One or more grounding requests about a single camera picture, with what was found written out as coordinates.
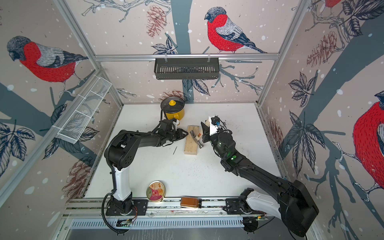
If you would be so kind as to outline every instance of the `can lid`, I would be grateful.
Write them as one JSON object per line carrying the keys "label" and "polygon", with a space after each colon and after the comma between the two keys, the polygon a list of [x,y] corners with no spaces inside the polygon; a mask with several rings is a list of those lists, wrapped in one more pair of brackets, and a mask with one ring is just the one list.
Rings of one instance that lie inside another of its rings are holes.
{"label": "can lid", "polygon": [[151,202],[161,201],[166,194],[166,187],[160,181],[152,182],[147,188],[147,198]]}
{"label": "can lid", "polygon": [[184,108],[184,101],[176,96],[167,97],[161,102],[160,106],[166,113],[177,113]]}

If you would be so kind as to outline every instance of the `bird wing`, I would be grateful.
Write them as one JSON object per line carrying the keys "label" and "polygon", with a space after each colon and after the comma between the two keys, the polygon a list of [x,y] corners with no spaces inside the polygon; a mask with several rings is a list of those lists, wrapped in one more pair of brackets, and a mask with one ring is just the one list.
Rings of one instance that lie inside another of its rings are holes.
{"label": "bird wing", "polygon": [[243,30],[234,24],[230,18],[227,18],[227,22],[224,26],[216,28],[216,32],[225,40],[236,42],[235,40],[240,37]]}
{"label": "bird wing", "polygon": [[55,47],[46,47],[36,43],[41,52],[41,57],[37,60],[37,65],[46,68],[58,68],[63,65],[63,50]]}
{"label": "bird wing", "polygon": [[381,123],[377,128],[377,140],[379,142],[381,154],[384,156],[384,124],[383,123]]}

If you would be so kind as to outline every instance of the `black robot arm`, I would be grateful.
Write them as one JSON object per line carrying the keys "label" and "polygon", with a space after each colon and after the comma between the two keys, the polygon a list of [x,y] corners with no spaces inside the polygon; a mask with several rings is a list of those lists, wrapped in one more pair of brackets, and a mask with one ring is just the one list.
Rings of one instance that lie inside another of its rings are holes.
{"label": "black robot arm", "polygon": [[[304,184],[298,180],[290,182],[282,179],[253,164],[235,149],[236,143],[232,138],[232,132],[225,124],[217,116],[211,121],[217,126],[217,133],[210,136],[209,127],[201,122],[203,142],[211,142],[215,154],[221,158],[220,163],[225,171],[251,181],[271,195],[280,205],[279,212],[283,223],[296,235],[305,236],[319,209]],[[257,210],[255,207],[247,206],[245,201],[243,207]]]}

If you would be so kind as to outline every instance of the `tree branch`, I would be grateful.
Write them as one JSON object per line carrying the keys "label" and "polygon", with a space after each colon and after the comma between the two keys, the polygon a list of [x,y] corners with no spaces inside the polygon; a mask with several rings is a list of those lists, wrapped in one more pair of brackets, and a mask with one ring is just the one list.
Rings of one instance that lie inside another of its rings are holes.
{"label": "tree branch", "polygon": [[83,0],[83,1],[92,5],[88,7],[81,15],[86,16],[89,11],[96,13],[97,8],[103,8],[103,7],[115,8],[122,12],[125,12],[124,17],[122,19],[119,19],[119,22],[122,22],[127,18],[128,13],[132,8],[137,7],[143,3],[146,6],[149,5],[149,3],[154,3],[167,8],[167,11],[165,11],[166,15],[168,15],[171,12],[170,1],[165,1],[165,0],[134,0],[131,2],[126,2],[124,0],[124,4],[118,4],[114,0]]}

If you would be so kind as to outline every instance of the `vent grille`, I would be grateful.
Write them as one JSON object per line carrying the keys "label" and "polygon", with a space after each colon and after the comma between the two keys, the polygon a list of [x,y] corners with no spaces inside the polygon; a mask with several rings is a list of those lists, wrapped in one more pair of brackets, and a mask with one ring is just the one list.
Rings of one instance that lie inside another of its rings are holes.
{"label": "vent grille", "polygon": [[218,58],[157,58],[154,72],[157,79],[217,79]]}
{"label": "vent grille", "polygon": [[[119,218],[108,220],[116,227]],[[242,217],[194,217],[194,218],[138,218],[128,227],[131,229],[159,228],[209,228],[209,227],[244,227]],[[72,229],[108,228],[102,219],[74,219]]]}

